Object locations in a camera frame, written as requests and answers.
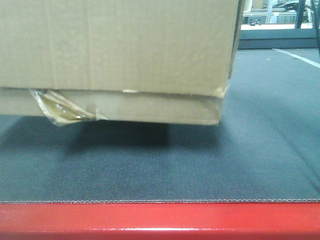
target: background floor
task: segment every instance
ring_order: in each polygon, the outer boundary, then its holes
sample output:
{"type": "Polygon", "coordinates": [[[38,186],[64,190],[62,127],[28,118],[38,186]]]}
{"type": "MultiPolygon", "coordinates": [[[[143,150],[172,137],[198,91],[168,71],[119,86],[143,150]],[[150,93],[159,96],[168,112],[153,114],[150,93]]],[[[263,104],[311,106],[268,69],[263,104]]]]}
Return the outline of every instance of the background floor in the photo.
{"type": "Polygon", "coordinates": [[[319,201],[319,102],[320,68],[240,50],[219,126],[1,115],[0,202],[319,201]]]}

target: white line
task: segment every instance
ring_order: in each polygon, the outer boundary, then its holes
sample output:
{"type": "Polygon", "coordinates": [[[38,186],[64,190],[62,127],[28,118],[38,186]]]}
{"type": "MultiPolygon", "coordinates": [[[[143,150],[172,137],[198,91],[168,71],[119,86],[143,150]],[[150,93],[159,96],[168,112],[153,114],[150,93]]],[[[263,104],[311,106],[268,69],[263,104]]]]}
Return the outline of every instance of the white line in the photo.
{"type": "Polygon", "coordinates": [[[299,56],[299,55],[296,55],[296,54],[293,54],[291,52],[284,51],[284,50],[281,50],[281,49],[273,48],[272,50],[275,50],[275,51],[277,51],[279,53],[282,53],[282,54],[289,55],[289,56],[291,56],[293,58],[296,58],[296,59],[300,59],[301,61],[304,61],[305,63],[310,64],[310,65],[315,66],[316,68],[320,69],[320,64],[316,63],[315,61],[311,61],[311,60],[309,60],[307,58],[304,58],[302,56],[299,56]]]}

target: red base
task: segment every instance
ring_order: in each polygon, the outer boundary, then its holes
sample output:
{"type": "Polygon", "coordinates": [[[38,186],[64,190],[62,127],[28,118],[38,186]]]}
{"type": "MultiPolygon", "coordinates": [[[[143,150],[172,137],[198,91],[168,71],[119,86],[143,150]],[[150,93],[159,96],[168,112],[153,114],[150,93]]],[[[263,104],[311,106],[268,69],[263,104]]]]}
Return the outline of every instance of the red base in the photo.
{"type": "Polygon", "coordinates": [[[320,203],[0,204],[0,240],[320,240],[320,203]]]}

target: cardboard box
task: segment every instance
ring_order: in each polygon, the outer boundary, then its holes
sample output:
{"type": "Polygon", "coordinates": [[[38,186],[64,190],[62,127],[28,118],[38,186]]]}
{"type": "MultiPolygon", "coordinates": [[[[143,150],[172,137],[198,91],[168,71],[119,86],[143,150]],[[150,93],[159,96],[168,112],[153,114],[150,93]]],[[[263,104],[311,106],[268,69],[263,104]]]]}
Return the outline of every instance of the cardboard box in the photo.
{"type": "Polygon", "coordinates": [[[44,89],[100,119],[217,124],[243,3],[3,0],[0,113],[48,117],[44,89]]]}
{"type": "Polygon", "coordinates": [[[264,0],[252,0],[253,9],[262,9],[264,6],[264,0]]]}

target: torn tape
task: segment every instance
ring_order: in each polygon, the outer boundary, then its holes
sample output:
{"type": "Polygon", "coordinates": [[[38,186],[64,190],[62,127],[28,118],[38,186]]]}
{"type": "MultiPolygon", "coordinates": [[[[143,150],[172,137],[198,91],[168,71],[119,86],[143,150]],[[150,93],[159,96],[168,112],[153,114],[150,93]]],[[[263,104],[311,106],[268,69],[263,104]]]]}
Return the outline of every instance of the torn tape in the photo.
{"type": "Polygon", "coordinates": [[[44,89],[29,89],[29,91],[44,115],[57,126],[106,119],[96,112],[84,110],[57,91],[44,89]]]}

